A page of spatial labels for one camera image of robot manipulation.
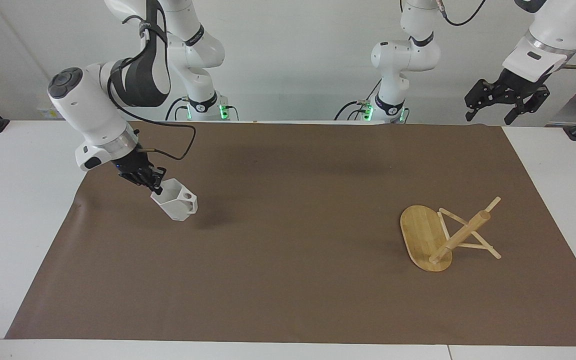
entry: cable connector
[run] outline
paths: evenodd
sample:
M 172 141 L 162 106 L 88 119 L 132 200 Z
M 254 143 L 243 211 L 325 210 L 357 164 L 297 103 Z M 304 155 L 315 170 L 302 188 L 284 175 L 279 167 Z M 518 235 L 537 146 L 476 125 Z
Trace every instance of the cable connector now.
M 375 112 L 371 102 L 368 100 L 359 100 L 357 101 L 357 105 L 361 105 L 361 109 L 351 112 L 347 120 L 350 120 L 350 117 L 353 116 L 353 114 L 363 114 L 361 118 L 364 121 L 371 121 L 373 119 L 373 113 Z
M 446 14 L 446 7 L 444 6 L 444 0 L 436 0 L 437 6 L 439 7 L 439 12 L 444 19 L 448 18 L 448 14 Z

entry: black clamp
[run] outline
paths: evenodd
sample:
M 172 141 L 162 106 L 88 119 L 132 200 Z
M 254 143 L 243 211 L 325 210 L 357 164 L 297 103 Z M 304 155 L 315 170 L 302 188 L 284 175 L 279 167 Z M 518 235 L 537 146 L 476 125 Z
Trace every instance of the black clamp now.
M 166 175 L 166 168 L 155 167 L 149 160 L 148 154 L 141 152 L 142 146 L 137 145 L 128 155 L 112 160 L 112 164 L 119 171 L 119 176 L 129 182 L 147 187 L 157 195 L 162 194 L 162 179 Z
M 544 85 L 548 77 L 546 75 L 537 82 L 530 82 L 504 69 L 496 82 L 480 79 L 464 98 L 470 109 L 466 113 L 466 120 L 472 121 L 478 111 L 494 104 L 514 105 L 503 118 L 506 125 L 511 125 L 518 116 L 537 112 L 551 95 L 548 87 Z

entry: white table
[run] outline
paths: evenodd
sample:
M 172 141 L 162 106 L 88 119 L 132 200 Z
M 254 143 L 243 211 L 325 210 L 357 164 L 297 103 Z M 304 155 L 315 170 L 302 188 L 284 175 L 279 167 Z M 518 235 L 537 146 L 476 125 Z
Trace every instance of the white table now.
M 505 134 L 576 256 L 576 142 L 560 129 Z M 82 182 L 73 155 L 81 141 L 64 121 L 13 121 L 0 134 L 0 358 L 576 360 L 576 348 L 1 340 Z

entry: green led light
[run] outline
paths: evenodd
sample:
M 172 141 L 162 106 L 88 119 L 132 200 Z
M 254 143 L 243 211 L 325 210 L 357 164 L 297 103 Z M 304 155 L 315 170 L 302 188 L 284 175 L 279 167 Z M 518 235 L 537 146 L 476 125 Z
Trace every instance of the green led light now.
M 223 120 L 228 119 L 228 109 L 224 105 L 219 105 L 219 110 L 221 111 L 221 118 Z
M 364 121 L 370 121 L 373 119 L 373 113 L 375 112 L 375 109 L 372 107 L 372 105 L 368 105 L 368 109 L 366 110 L 366 112 L 363 114 L 363 120 Z
M 406 107 L 403 107 L 403 109 L 401 109 L 401 115 L 399 116 L 399 123 L 400 124 L 406 124 L 406 120 L 408 118 L 407 115 L 407 111 L 409 111 L 408 109 L 406 109 Z

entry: black circular cap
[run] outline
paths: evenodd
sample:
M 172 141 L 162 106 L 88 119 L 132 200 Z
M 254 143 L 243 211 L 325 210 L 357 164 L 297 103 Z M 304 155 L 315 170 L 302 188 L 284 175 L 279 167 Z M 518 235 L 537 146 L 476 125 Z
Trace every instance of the black circular cap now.
M 82 81 L 84 71 L 78 67 L 67 68 L 66 70 L 55 75 L 48 85 L 48 94 L 53 99 L 62 99 L 75 89 Z
M 57 85 L 58 87 L 62 87 L 64 85 L 68 84 L 68 82 L 70 82 L 70 80 L 72 78 L 73 78 L 73 75 L 71 75 L 70 72 L 58 73 L 54 77 L 54 81 L 52 83 Z

